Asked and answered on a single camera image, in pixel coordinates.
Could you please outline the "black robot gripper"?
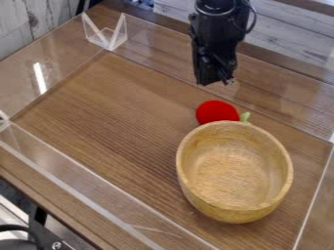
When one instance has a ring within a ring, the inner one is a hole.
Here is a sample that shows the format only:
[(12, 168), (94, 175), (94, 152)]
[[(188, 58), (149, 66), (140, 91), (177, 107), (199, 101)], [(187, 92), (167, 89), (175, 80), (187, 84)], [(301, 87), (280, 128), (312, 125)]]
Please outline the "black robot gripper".
[(256, 23), (251, 0), (195, 0), (189, 22), (196, 84), (220, 81), (229, 85), (235, 82), (236, 49)]

